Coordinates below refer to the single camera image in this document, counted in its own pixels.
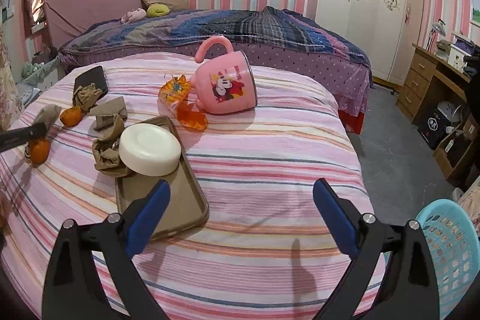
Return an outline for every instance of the bar of soap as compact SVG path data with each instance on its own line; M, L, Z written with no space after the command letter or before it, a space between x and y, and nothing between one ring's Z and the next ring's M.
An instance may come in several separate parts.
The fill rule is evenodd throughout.
M165 176L173 172L182 148L168 130L153 124L135 124L120 136L120 159L132 171L147 176Z

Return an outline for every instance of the wall socket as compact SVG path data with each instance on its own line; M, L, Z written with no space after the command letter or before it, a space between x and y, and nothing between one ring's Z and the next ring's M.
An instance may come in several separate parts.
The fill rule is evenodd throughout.
M9 7L7 9L7 19L13 17L14 13L15 13L15 8L13 6Z
M40 22L38 24L32 25L32 33L37 33L39 30L42 30L47 24L45 22Z

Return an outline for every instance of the metal tray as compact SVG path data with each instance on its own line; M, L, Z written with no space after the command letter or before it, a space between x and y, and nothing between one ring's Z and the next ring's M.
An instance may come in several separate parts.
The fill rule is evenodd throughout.
M163 127L180 141L175 126L166 116L151 118L143 123ZM170 184L170 204L152 234L152 239L176 235L187 229L201 226L208 220L207 200L191 170L181 141L180 145L182 147L180 162L171 174L153 177L134 173L115 180L120 213L123 213L134 200L145 197L160 178Z

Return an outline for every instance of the red bed skirt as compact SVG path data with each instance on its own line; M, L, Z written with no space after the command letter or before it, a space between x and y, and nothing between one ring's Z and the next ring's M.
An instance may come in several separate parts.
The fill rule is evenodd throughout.
M342 121L343 126L347 132L356 133L357 135L360 134L362 125L363 125L363 117L365 117L365 113L360 112L358 117L354 117L350 114L347 114L341 110L338 111L338 116L340 117L340 121Z

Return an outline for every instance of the concrete floor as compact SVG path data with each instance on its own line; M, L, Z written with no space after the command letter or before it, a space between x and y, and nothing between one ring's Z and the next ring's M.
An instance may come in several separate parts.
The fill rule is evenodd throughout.
M375 215L403 225L430 202L451 198L453 187L417 127L395 106L397 97L382 87L370 90L362 132L349 137Z

